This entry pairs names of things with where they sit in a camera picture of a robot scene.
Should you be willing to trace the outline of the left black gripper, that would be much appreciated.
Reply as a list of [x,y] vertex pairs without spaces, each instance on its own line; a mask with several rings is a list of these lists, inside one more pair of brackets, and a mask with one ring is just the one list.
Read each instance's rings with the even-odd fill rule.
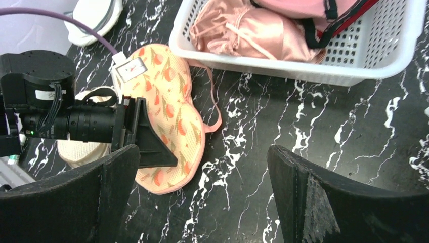
[[110,145],[111,151],[129,144],[139,148],[139,168],[175,167],[178,159],[152,127],[146,99],[124,97],[117,105]]

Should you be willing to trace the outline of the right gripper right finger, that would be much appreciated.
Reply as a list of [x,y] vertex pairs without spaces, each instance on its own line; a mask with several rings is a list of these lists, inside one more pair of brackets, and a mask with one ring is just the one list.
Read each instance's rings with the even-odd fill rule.
[[428,193],[369,186],[279,145],[267,163],[285,242],[428,242]]

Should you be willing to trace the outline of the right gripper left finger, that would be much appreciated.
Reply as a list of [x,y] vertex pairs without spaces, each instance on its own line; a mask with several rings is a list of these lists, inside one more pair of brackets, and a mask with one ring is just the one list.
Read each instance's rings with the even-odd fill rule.
[[1,242],[115,242],[140,161],[128,145],[1,193]]

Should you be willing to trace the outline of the peach patterned mesh laundry bag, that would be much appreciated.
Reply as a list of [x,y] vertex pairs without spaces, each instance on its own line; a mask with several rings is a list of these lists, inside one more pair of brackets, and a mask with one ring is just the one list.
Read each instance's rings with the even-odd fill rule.
[[148,70],[129,82],[116,82],[115,86],[126,96],[146,99],[152,127],[178,159],[175,167],[137,171],[140,186],[162,195],[191,181],[204,153],[206,134],[215,132],[222,121],[205,124],[191,99],[190,67],[202,67],[202,63],[176,56],[163,44],[145,45],[128,58],[137,57],[142,58]]

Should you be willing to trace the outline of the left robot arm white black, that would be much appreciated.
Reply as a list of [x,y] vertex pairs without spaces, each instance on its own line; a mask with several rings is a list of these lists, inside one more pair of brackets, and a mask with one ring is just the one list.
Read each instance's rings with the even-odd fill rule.
[[134,144],[139,168],[170,167],[178,159],[152,128],[146,100],[110,87],[75,98],[75,66],[46,50],[1,55],[1,156],[19,155],[19,135],[98,142],[111,151]]

